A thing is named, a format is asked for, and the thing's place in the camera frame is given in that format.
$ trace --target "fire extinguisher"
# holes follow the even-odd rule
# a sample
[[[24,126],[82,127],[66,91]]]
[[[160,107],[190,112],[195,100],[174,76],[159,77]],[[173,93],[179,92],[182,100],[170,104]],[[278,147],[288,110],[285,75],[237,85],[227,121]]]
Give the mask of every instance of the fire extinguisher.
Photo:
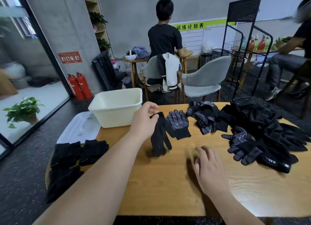
[[[87,99],[93,97],[85,77],[82,74],[77,73],[77,80],[78,80],[78,83],[80,85],[80,88],[81,88],[81,91],[82,91],[84,97]]]
[[[84,99],[84,95],[82,91],[80,90],[79,83],[77,81],[77,78],[71,74],[68,74],[68,82],[70,83],[73,92],[75,93],[76,98],[80,101]]]

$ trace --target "window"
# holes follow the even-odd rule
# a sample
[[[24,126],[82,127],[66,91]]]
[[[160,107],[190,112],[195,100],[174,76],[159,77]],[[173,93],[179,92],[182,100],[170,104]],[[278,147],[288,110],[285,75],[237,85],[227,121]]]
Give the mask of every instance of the window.
[[[5,7],[22,7],[19,0],[1,0],[1,3]],[[18,26],[19,31],[22,32],[24,36],[37,38],[36,32],[28,17],[13,18],[13,21],[15,21],[15,25]]]

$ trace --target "black display rack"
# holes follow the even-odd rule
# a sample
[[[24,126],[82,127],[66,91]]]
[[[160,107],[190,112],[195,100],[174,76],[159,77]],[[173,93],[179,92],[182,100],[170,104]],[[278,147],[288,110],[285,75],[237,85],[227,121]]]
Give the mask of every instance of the black display rack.
[[[260,29],[259,27],[255,26],[255,20],[257,17],[257,13],[259,11],[259,5],[261,0],[239,0],[235,2],[229,3],[229,9],[228,9],[228,16],[227,16],[227,23],[225,27],[225,34],[224,34],[224,40],[222,43],[222,50],[221,55],[228,55],[225,53],[229,53],[229,55],[232,56],[231,65],[229,68],[229,72],[227,74],[227,79],[229,79],[229,82],[222,83],[222,91],[227,94],[228,96],[232,97],[232,101],[238,100],[238,99],[246,99],[251,98],[255,94],[255,90],[258,86],[258,82],[260,79],[260,76],[262,74],[267,56],[270,52],[272,43],[273,43],[273,37],[268,34],[266,31]],[[251,29],[248,35],[248,39],[243,41],[244,34],[230,26],[229,22],[235,22],[235,23],[252,23]],[[238,32],[241,35],[240,40],[232,41],[232,42],[225,42],[226,33],[228,29],[233,29],[236,32]],[[249,51],[248,46],[251,41],[253,30],[256,29],[263,34],[270,36],[271,41],[268,47],[265,48],[264,51]],[[264,61],[262,63],[262,66],[260,68],[260,71],[257,75],[251,74],[244,70],[244,62],[246,58],[249,58],[249,56],[257,55],[257,56],[264,56]],[[241,76],[242,73],[244,75],[251,75],[256,79],[254,88],[252,89],[251,93],[247,93],[245,90],[242,89],[240,86]],[[240,92],[242,97],[237,97],[237,92]]]

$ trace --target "chair seat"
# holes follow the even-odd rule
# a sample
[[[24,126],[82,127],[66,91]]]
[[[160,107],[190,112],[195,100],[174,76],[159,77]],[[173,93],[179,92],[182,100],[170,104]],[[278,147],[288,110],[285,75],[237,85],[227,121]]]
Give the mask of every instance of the chair seat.
[[[178,84],[178,88],[181,90],[181,83]],[[221,86],[219,84],[214,86],[208,86],[208,87],[192,87],[192,86],[186,86],[185,88],[185,94],[188,97],[202,97],[211,93],[214,93],[221,89]]]

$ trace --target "fire extinguisher sign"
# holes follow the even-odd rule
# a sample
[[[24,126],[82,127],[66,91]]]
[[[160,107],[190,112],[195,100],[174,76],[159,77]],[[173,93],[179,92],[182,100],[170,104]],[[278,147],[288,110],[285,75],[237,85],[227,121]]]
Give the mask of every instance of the fire extinguisher sign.
[[[58,53],[58,55],[63,64],[82,62],[81,56],[78,51]]]

